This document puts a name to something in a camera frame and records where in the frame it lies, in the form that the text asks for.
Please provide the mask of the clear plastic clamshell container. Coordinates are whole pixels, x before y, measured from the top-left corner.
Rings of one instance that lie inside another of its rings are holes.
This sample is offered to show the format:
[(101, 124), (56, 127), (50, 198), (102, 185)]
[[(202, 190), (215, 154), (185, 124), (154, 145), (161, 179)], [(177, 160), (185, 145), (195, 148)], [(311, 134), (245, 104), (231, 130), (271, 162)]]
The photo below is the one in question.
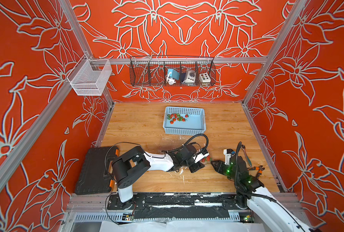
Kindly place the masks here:
[(200, 160), (200, 162), (203, 164), (210, 164), (211, 163), (211, 157), (210, 156), (204, 157)]

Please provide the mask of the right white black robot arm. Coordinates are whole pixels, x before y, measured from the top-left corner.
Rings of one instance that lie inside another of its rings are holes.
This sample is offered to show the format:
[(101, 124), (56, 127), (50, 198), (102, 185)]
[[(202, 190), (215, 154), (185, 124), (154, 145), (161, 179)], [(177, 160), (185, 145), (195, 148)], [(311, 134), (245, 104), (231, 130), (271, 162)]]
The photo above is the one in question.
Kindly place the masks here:
[(235, 204), (240, 209), (254, 211), (273, 232), (314, 232), (276, 200), (264, 184), (249, 174), (246, 162), (239, 156), (242, 143), (236, 150), (224, 149), (225, 160), (213, 160), (214, 170), (234, 182)]

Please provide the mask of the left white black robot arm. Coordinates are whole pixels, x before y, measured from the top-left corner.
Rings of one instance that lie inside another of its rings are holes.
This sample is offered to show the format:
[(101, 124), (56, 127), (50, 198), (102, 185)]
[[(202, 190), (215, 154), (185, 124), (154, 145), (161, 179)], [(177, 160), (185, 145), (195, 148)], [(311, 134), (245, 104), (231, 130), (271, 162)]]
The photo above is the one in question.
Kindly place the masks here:
[(191, 173), (205, 167), (202, 159), (209, 156), (209, 138), (203, 133), (196, 134), (182, 146), (153, 154), (134, 144), (131, 150), (110, 161), (107, 171), (117, 186), (122, 203), (133, 198), (133, 184), (148, 171), (175, 172), (187, 167)]

